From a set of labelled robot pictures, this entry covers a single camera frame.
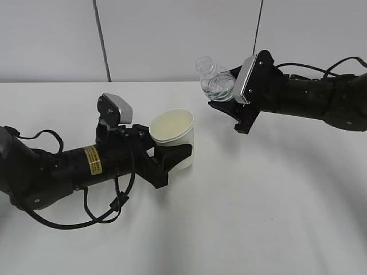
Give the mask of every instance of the clear plastic bottle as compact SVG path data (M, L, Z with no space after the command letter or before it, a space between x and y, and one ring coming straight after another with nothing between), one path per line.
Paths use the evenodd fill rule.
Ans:
M228 101L232 98L236 79L229 70L218 66L209 56L199 58L196 69L200 74L201 88L210 100Z

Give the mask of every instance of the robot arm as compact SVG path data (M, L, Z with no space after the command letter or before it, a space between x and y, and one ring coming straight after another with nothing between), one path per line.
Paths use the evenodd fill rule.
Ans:
M192 146L183 144L160 147L149 134L148 127L132 121L132 108L120 97L104 93L98 100L100 112L96 144L62 152L61 138L51 130L60 143L60 150L51 154L31 149L19 139L24 139L14 128L0 127L0 191L9 195L13 205L25 210L44 225L57 229L77 229L104 219L128 200L135 173L155 188L168 184L168 172L192 154ZM154 156L147 150L154 148ZM118 189L118 177L131 173L130 184L125 192ZM111 202L105 215L95 218L88 213L86 194L88 186L115 179L116 199ZM58 225L44 220L34 210L44 209L57 200L84 190L84 207L92 221L78 225Z
M209 105L236 119L239 133L248 134L261 111L319 119L348 131L367 130L367 74L339 76L329 69L322 79L310 80L283 74L277 67L266 50L246 59L231 70L236 78L233 99Z

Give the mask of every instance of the white table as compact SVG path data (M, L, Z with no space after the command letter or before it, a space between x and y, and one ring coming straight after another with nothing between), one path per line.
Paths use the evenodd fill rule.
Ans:
M366 133L262 113L240 135L233 119L207 106L197 82L0 84L0 125L24 136L54 129L66 150L87 146L103 92L129 102L134 123L149 125L171 108L192 111L193 167L160 190L138 177L115 223L75 231L38 224L1 194L0 274L366 273ZM57 148L48 135L26 144ZM92 211L104 212L112 182L90 195ZM40 213L85 221L82 197Z

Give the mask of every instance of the label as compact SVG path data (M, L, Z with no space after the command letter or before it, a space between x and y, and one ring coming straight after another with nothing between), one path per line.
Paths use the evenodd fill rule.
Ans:
M94 146L84 147L84 152L87 155L92 176L101 174L102 165L96 147Z

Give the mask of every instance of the paper cup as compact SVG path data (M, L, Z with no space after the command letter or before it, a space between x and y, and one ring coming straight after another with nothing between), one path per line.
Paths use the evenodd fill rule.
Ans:
M150 124L149 133L159 146L191 144L194 152L194 116L187 110L174 109L157 116ZM187 168L192 163L193 153L172 170Z

